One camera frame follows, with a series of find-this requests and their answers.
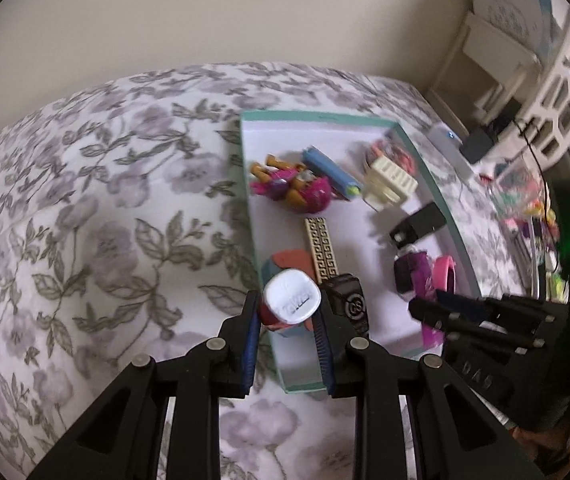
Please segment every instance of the bed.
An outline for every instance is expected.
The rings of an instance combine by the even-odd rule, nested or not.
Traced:
[[[523,293],[494,207],[423,136],[411,85],[297,64],[161,70],[78,92],[0,131],[0,472],[23,479],[139,352],[184,354],[256,286],[239,112],[398,120],[449,205],[483,295]],[[260,346],[222,399],[230,479],[351,477],[354,403],[286,395]],[[167,440],[159,478],[164,478]]]

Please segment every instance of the white cap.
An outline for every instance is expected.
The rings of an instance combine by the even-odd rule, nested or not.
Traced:
[[[286,269],[276,274],[265,285],[262,297],[272,314],[290,325],[302,323],[321,304],[318,285],[298,269]]]

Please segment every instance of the toy figure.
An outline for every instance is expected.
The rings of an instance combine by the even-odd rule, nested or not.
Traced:
[[[319,213],[332,200],[332,186],[327,177],[316,177],[304,164],[291,164],[268,155],[265,166],[255,162],[250,171],[258,179],[250,184],[255,194],[275,201],[284,199],[296,212]]]

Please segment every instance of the white wall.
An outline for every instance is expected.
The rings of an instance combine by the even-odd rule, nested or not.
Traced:
[[[131,73],[285,60],[424,88],[469,0],[4,0],[0,128]]]

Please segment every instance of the black cable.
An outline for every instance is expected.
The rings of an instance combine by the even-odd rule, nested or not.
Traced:
[[[513,119],[511,121],[512,123],[514,123],[514,126],[517,127],[517,129],[520,132],[520,136],[525,139],[525,142],[527,143],[527,147],[529,148],[529,151],[531,152],[531,156],[534,157],[534,161],[536,163],[536,165],[538,166],[538,171],[540,172],[540,178],[543,179],[543,187],[545,187],[545,203],[543,205],[543,224],[545,224],[547,231],[549,232],[549,225],[547,224],[547,205],[549,202],[549,197],[547,195],[547,180],[545,179],[545,175],[543,174],[543,168],[540,166],[540,162],[538,161],[538,158],[536,156],[536,153],[534,152],[534,149],[532,148],[531,142],[529,142],[529,139],[527,139],[527,132],[530,129],[531,125],[534,124],[534,118],[531,118],[529,120],[528,123],[526,123],[525,129],[523,130],[520,125],[518,124],[518,122],[516,122],[516,119]],[[536,134],[538,134],[540,132],[540,128],[536,129]],[[554,252],[556,253],[556,266],[554,267],[554,270],[552,270],[552,273],[555,273],[556,270],[558,270],[558,264],[560,262],[560,256],[558,254],[558,248],[556,247],[556,242],[554,241],[554,236],[549,233],[549,239],[552,241],[552,245],[554,246]]]

